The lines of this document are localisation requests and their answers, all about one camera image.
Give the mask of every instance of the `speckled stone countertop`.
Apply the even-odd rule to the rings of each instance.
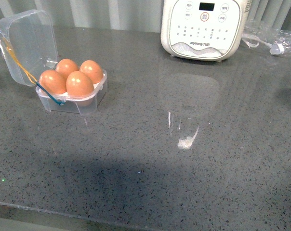
[[[0,205],[139,229],[291,231],[291,59],[171,57],[158,33],[55,27],[96,60],[88,116],[47,112],[0,53]]]

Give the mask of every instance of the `plastic egg container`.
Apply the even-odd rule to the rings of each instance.
[[[58,51],[52,21],[47,12],[30,10],[0,20],[0,48],[12,78],[19,84],[36,86],[7,52],[3,38],[10,42],[23,67],[37,79],[45,70],[55,69],[58,63]],[[36,87],[36,93],[49,112],[55,110],[86,115],[97,109],[107,92],[107,72],[103,70],[103,73],[101,82],[94,85],[94,92],[86,98],[72,99],[67,93],[52,94],[57,100],[65,102],[64,105],[55,103],[39,87]]]

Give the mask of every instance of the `brown egg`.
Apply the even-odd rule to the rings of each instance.
[[[73,60],[62,59],[60,62],[58,62],[55,70],[67,79],[70,73],[73,71],[79,71],[79,68]]]
[[[94,91],[90,78],[81,71],[72,72],[66,80],[67,94],[72,98],[84,98]]]
[[[92,60],[84,61],[79,70],[85,73],[92,80],[93,84],[99,83],[104,77],[100,65]]]
[[[40,75],[40,84],[49,93],[63,94],[66,92],[66,79],[55,70],[46,70]]]

